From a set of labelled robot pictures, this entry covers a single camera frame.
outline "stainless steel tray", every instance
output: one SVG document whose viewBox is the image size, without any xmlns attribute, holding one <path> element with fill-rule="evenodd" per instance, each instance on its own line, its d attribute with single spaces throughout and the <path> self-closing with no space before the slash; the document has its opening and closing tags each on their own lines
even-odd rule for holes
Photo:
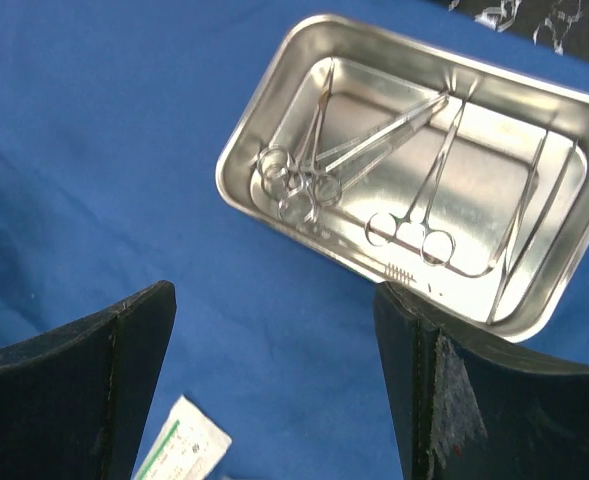
<svg viewBox="0 0 589 480">
<path fill-rule="evenodd" d="M 289 224 L 262 188 L 258 153 L 270 145 L 300 146 L 330 65 L 322 151 L 439 92 L 451 97 L 338 204 L 323 207 L 315 222 Z M 468 97 L 429 219 L 431 228 L 456 239 L 449 263 L 426 263 L 420 242 L 403 232 L 372 245 L 368 221 L 376 213 L 407 212 Z M 546 324 L 589 242 L 589 96 L 373 26 L 315 16 L 290 31 L 276 53 L 221 154 L 216 182 L 231 206 L 372 281 L 404 283 L 480 328 L 522 341 Z"/>
</svg>

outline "green stripe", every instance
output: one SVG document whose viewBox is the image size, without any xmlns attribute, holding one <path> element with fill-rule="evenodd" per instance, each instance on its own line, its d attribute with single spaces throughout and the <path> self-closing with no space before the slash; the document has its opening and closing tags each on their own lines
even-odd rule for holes
<svg viewBox="0 0 589 480">
<path fill-rule="evenodd" d="M 147 464 L 145 464 L 145 466 L 143 467 L 143 470 L 141 471 L 141 474 L 137 476 L 138 480 L 143 480 L 145 478 L 145 476 L 149 473 L 150 468 L 152 468 L 152 465 L 154 465 L 154 462 L 156 462 L 156 460 L 158 459 L 158 456 L 161 454 L 161 452 L 165 448 L 165 445 L 167 445 L 167 442 L 169 442 L 170 439 L 172 438 L 172 436 L 174 436 L 174 434 L 176 433 L 179 423 L 181 423 L 181 422 L 179 422 L 178 420 L 176 420 L 174 422 L 174 425 L 172 425 L 172 428 L 170 429 L 170 431 L 167 432 L 167 435 L 165 435 L 165 438 L 163 439 L 161 444 L 158 446 L 158 448 L 154 452 L 154 455 L 152 455 L 152 458 L 150 458 L 149 462 L 147 462 Z"/>
</svg>

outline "blue fabric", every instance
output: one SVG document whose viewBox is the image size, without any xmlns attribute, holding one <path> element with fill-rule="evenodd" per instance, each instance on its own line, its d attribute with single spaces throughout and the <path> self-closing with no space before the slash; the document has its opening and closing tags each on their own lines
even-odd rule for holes
<svg viewBox="0 0 589 480">
<path fill-rule="evenodd" d="M 373 285 L 214 183 L 286 31 L 325 11 L 589 92 L 589 65 L 420 1 L 0 0 L 0 347 L 173 281 L 139 462 L 186 394 L 234 439 L 217 475 L 400 476 Z M 527 345 L 589 362 L 589 250 Z"/>
</svg>

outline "black surface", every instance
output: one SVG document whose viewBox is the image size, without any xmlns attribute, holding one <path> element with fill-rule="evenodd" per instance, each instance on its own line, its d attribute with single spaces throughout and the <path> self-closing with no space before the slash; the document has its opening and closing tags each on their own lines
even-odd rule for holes
<svg viewBox="0 0 589 480">
<path fill-rule="evenodd" d="M 160 282 L 0 349 L 0 479 L 131 478 L 175 312 Z"/>
<path fill-rule="evenodd" d="M 405 480 L 589 479 L 589 366 L 513 345 L 391 284 L 376 333 Z"/>
<path fill-rule="evenodd" d="M 537 45 L 556 50 L 561 45 L 564 55 L 589 61 L 589 0 L 432 1 L 474 18 L 485 11 L 496 20 L 497 31 L 505 28 L 533 42 L 536 36 Z"/>
</svg>

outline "black and white marbled surface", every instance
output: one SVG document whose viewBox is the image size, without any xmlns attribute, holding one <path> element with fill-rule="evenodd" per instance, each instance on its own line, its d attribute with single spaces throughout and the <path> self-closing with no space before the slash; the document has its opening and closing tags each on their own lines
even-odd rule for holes
<svg viewBox="0 0 589 480">
<path fill-rule="evenodd" d="M 510 32 L 589 61 L 589 0 L 433 0 L 470 15 L 497 32 Z"/>
</svg>

